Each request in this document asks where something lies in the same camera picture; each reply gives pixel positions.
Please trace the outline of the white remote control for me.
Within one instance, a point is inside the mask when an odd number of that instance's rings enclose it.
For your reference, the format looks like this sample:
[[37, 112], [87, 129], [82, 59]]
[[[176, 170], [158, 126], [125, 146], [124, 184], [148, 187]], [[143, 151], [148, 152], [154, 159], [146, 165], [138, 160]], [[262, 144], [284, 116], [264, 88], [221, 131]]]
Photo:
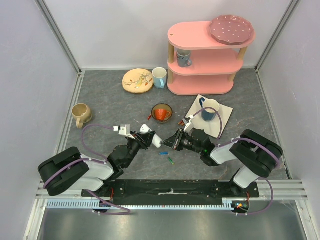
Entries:
[[155, 131], [150, 129], [146, 124], [143, 124], [139, 131], [143, 137], [146, 137], [148, 143], [152, 143], [156, 148], [162, 146], [162, 139], [156, 134]]

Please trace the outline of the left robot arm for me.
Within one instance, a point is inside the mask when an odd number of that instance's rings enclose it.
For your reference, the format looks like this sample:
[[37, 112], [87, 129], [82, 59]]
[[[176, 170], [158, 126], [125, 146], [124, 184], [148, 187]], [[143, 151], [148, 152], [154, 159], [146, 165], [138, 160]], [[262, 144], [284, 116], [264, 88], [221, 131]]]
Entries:
[[118, 145], [106, 160], [82, 155], [77, 147], [70, 147], [38, 166], [43, 188], [50, 196], [57, 196], [69, 189], [90, 190], [99, 197], [106, 196], [112, 181], [130, 166], [139, 150], [151, 145], [159, 148], [162, 139], [155, 131], [132, 132], [126, 145]]

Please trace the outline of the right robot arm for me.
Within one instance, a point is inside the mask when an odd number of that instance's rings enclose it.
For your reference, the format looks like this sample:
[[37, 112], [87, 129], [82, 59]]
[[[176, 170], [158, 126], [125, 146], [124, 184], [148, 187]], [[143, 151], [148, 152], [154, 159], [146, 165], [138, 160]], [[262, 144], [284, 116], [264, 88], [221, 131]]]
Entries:
[[200, 159], [209, 167], [220, 166], [226, 162], [239, 160], [243, 167], [232, 177], [229, 191], [235, 197], [242, 196], [247, 187], [259, 178], [268, 178], [280, 165], [283, 149], [276, 143], [246, 129], [231, 141], [214, 145], [209, 135], [195, 129], [191, 135], [182, 129], [175, 135], [161, 141], [161, 144], [176, 151], [187, 149], [200, 154]]

